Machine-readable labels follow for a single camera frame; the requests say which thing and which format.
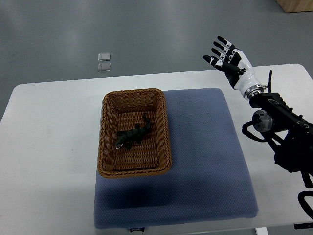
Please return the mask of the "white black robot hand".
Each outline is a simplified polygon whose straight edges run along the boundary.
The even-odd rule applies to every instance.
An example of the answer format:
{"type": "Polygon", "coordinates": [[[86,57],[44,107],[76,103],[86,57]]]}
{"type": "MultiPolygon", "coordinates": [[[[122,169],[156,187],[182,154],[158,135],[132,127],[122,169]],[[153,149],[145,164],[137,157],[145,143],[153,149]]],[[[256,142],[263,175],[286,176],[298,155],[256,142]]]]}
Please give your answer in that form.
{"type": "Polygon", "coordinates": [[[217,39],[217,42],[213,42],[215,47],[211,49],[214,54],[204,55],[203,59],[223,72],[231,87],[240,91],[246,100],[261,94],[265,86],[256,79],[255,70],[246,55],[222,36],[217,39]]]}

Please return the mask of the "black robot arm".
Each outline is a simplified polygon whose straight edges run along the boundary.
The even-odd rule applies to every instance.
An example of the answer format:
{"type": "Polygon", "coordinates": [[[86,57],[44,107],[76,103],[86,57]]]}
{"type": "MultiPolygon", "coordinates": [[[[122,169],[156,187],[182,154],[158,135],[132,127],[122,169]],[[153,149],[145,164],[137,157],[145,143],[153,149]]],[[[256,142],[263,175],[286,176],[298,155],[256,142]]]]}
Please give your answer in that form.
{"type": "Polygon", "coordinates": [[[243,97],[249,100],[256,112],[252,120],[242,126],[242,133],[257,142],[266,142],[274,151],[274,162],[290,173],[300,172],[307,191],[298,194],[304,212],[313,216],[313,209],[306,201],[313,195],[313,125],[293,112],[279,93],[254,82],[244,88],[243,97]]]}

